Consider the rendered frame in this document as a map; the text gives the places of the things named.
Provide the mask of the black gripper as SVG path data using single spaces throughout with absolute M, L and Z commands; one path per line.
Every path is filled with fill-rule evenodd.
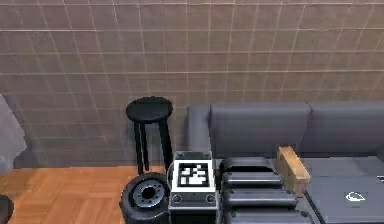
M 169 193 L 165 174 L 149 172 L 133 178 L 119 202 L 124 224 L 169 224 Z

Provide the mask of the black round stool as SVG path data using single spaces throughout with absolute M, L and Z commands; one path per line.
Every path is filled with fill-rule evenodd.
M 171 165 L 173 154 L 168 119 L 173 112 L 172 102 L 160 96 L 147 96 L 130 102 L 126 107 L 126 116 L 133 122 L 136 164 L 139 174 L 149 170 L 148 146 L 146 138 L 147 124 L 157 124 L 163 153 L 165 169 Z

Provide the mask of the grey sofa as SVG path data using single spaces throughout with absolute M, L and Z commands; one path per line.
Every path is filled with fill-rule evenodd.
M 378 176 L 384 181 L 384 101 L 192 105 L 187 149 L 273 158 L 290 146 L 313 177 Z M 321 224 L 308 197 L 298 208 Z

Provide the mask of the black round object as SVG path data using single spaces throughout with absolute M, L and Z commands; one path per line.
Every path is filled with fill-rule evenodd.
M 0 224 L 7 224 L 12 217 L 14 203 L 7 196 L 0 194 Z

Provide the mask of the grey cloth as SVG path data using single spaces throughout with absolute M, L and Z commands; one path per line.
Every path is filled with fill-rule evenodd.
M 25 149 L 25 131 L 0 93 L 0 175 L 11 171 Z

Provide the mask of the brown wooden box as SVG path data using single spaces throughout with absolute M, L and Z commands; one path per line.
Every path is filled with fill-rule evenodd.
M 283 177 L 285 187 L 296 197 L 303 197 L 311 176 L 290 146 L 278 148 L 275 168 Z

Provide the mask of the grey laptop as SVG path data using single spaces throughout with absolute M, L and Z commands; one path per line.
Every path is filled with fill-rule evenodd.
M 313 177 L 306 196 L 321 224 L 384 224 L 384 181 L 378 176 Z

